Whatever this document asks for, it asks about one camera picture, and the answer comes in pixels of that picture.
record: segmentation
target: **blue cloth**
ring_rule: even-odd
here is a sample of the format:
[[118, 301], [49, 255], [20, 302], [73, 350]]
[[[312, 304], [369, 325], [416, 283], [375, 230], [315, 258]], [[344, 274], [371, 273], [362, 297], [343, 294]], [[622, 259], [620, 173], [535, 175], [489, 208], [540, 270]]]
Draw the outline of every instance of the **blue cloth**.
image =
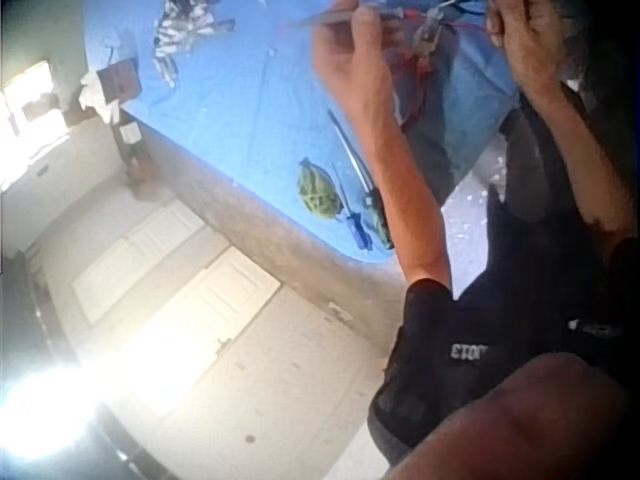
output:
[[[112, 62], [137, 57], [142, 93], [127, 102], [125, 110], [338, 252], [364, 262], [385, 261], [393, 252], [382, 248], [373, 231], [374, 251], [362, 252], [343, 219], [318, 219], [298, 197], [303, 158], [332, 174], [334, 162], [349, 203], [371, 228], [363, 189], [326, 115], [332, 108], [351, 132], [313, 72], [311, 32], [281, 28], [287, 21], [323, 11], [329, 1], [267, 0], [267, 5], [258, 0], [215, 5], [216, 20], [234, 18], [236, 31], [203, 38], [190, 55], [175, 55], [179, 83], [171, 90], [151, 61], [162, 1], [86, 0], [87, 61], [91, 69], [106, 67], [112, 48]], [[429, 80], [427, 111], [409, 138], [423, 171], [430, 168], [427, 159], [444, 163], [446, 157], [455, 183], [497, 130], [515, 90], [502, 55], [482, 33], [447, 32], [442, 46], [435, 60], [442, 70]]]

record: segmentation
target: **person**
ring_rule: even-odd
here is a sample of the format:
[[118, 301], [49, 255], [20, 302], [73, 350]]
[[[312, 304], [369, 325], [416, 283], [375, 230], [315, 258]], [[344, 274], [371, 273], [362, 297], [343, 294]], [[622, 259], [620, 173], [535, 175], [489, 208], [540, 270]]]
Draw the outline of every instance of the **person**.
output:
[[398, 34], [355, 0], [334, 8], [357, 8], [351, 35], [316, 27], [314, 66], [358, 138], [409, 284], [368, 420], [390, 478], [611, 474], [635, 419], [637, 225], [559, 81], [552, 0], [493, 0], [487, 32], [555, 141], [575, 210], [524, 222], [490, 195], [487, 268], [458, 300], [440, 209], [394, 116], [383, 47]]

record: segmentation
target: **window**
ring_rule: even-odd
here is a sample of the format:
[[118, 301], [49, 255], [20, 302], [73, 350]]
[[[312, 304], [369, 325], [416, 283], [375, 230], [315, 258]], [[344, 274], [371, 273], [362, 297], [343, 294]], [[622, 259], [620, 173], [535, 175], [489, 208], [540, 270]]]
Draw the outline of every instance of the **window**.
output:
[[33, 162], [62, 143], [67, 126], [53, 94], [48, 62], [13, 78], [0, 93], [0, 185], [4, 192]]

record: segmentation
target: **green camouflage pouch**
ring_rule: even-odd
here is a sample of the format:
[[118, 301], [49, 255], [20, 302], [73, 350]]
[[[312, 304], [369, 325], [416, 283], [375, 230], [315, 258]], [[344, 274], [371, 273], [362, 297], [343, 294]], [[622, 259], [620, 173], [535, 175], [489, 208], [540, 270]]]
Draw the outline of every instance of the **green camouflage pouch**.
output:
[[308, 158], [300, 162], [298, 193], [307, 210], [317, 217], [332, 220], [342, 212], [342, 200], [331, 176]]

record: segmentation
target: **black clothing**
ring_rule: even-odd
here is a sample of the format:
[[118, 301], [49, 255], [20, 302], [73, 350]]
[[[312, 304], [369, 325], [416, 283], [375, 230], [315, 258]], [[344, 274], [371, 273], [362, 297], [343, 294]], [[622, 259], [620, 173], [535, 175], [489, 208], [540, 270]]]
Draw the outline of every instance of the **black clothing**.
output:
[[456, 301], [422, 280], [370, 409], [369, 428], [392, 465], [449, 414], [543, 353], [571, 352], [631, 389], [636, 240], [608, 268], [577, 212], [527, 224], [491, 192], [487, 269]]

